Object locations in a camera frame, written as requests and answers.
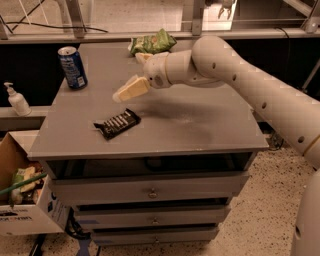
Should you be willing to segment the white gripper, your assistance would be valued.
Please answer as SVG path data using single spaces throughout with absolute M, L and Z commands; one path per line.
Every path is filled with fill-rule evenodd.
M 147 79 L 138 75 L 132 76 L 113 94 L 112 99 L 117 103 L 121 103 L 141 96 L 149 91 L 150 85 L 156 89 L 171 87 L 166 72 L 167 57 L 168 52 L 157 54 L 136 53 L 135 58 L 139 64 L 143 65 L 144 76 Z

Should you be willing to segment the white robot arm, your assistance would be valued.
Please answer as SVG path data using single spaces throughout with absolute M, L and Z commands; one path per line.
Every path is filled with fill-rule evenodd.
M 290 256 L 320 256 L 320 102 L 245 61 L 223 39 L 205 36 L 191 49 L 139 53 L 143 75 L 131 77 L 114 94 L 127 101 L 175 84 L 230 85 L 316 169 L 300 202 Z

